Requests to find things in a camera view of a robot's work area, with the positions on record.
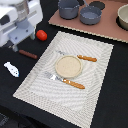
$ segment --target kitchen utensil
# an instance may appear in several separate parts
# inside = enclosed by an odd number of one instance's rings
[[[118,16],[122,28],[128,30],[128,4],[118,9]]]
[[[101,10],[94,6],[89,6],[84,0],[86,7],[80,10],[80,21],[84,24],[97,24],[101,19]]]
[[[83,64],[78,57],[65,55],[56,61],[55,69],[63,78],[74,78],[82,72]]]
[[[58,2],[60,17],[64,19],[73,19],[77,17],[79,6],[77,0],[60,0]]]
[[[78,84],[78,83],[75,83],[73,81],[60,78],[60,77],[58,77],[56,75],[53,75],[53,74],[51,74],[49,72],[45,72],[45,77],[47,77],[47,78],[49,78],[51,80],[59,80],[59,81],[62,81],[64,83],[66,83],[66,84],[72,85],[72,86],[74,86],[76,88],[79,88],[79,89],[85,89],[85,87],[82,84]]]
[[[89,6],[94,6],[99,8],[100,10],[103,10],[105,8],[105,4],[101,1],[92,1]]]
[[[63,54],[63,55],[71,55],[69,53],[65,53],[65,52],[61,52],[61,51],[56,51],[60,54]],[[74,55],[76,57],[78,57],[79,59],[83,59],[83,60],[88,60],[88,61],[93,61],[93,62],[96,62],[97,59],[96,58],[92,58],[92,57],[87,57],[87,56],[82,56],[82,55]]]

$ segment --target plate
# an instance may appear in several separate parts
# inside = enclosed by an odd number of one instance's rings
[[[66,55],[57,60],[55,69],[59,76],[63,78],[73,78],[82,72],[83,65],[79,58]]]

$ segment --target butter knife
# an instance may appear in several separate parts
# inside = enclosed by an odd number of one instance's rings
[[[66,83],[66,84],[72,85],[72,86],[74,86],[74,87],[76,87],[76,88],[85,89],[85,87],[84,87],[82,84],[78,84],[78,83],[75,83],[75,82],[73,82],[73,81],[70,81],[70,80],[67,80],[67,79],[63,79],[63,78],[58,77],[58,76],[56,76],[56,75],[54,75],[54,74],[51,74],[50,72],[47,72],[47,71],[46,71],[46,72],[44,73],[44,75],[45,75],[45,77],[47,77],[47,78],[49,78],[49,79],[51,79],[51,80],[59,80],[59,81],[62,81],[62,82],[64,82],[64,83]]]
[[[63,55],[70,55],[69,53],[65,53],[65,52],[61,52],[61,51],[57,51],[56,52],[63,54]],[[88,60],[88,61],[93,61],[96,62],[97,59],[96,58],[92,58],[92,57],[87,57],[87,56],[82,56],[82,55],[75,55],[77,56],[79,59],[83,59],[83,60]]]

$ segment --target fork handle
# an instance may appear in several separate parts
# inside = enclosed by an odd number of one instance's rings
[[[97,61],[96,58],[92,58],[92,57],[87,57],[87,56],[82,56],[82,55],[77,55],[77,57],[79,59],[83,59],[83,60],[89,60],[89,61],[93,61],[93,62],[96,62]]]
[[[85,87],[82,84],[78,84],[78,83],[75,83],[75,82],[67,80],[67,79],[63,79],[63,82],[66,84],[72,85],[76,88],[79,88],[79,89],[85,89]]]

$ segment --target black tablecloth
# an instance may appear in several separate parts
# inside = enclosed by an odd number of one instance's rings
[[[37,25],[36,32],[38,30],[44,30],[48,35],[47,40],[40,41],[36,38],[33,41],[27,38],[18,45],[18,48],[36,54],[39,59],[58,31],[113,44],[114,48],[105,74],[91,128],[127,128],[128,44],[49,25],[49,19],[58,9],[57,2],[57,0],[41,0],[43,20]],[[37,63],[38,59],[28,58],[18,52],[13,52],[9,48],[0,48],[0,106],[36,119],[51,128],[78,128],[59,117],[12,96]],[[19,78],[13,77],[4,67],[4,63],[8,61],[20,71]]]

